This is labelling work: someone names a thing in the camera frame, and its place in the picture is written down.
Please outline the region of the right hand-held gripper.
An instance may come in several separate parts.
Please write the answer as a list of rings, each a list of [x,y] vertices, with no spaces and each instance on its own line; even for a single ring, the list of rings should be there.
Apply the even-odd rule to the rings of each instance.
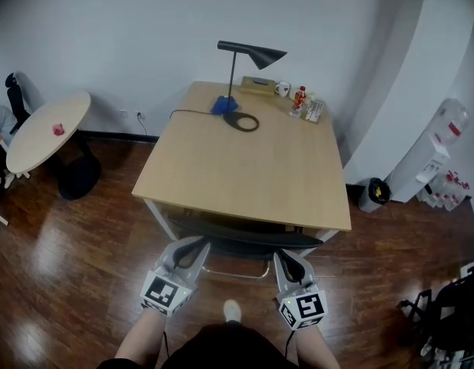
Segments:
[[[313,266],[293,251],[276,251],[273,263],[278,287],[278,312],[292,331],[318,325],[328,315],[326,295],[320,290]],[[289,290],[294,284],[298,287]]]

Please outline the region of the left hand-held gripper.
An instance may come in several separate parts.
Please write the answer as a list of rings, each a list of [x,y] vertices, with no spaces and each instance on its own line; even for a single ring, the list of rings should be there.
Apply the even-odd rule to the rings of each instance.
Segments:
[[[195,283],[210,252],[202,236],[170,243],[149,270],[141,289],[141,303],[171,317],[195,292]]]

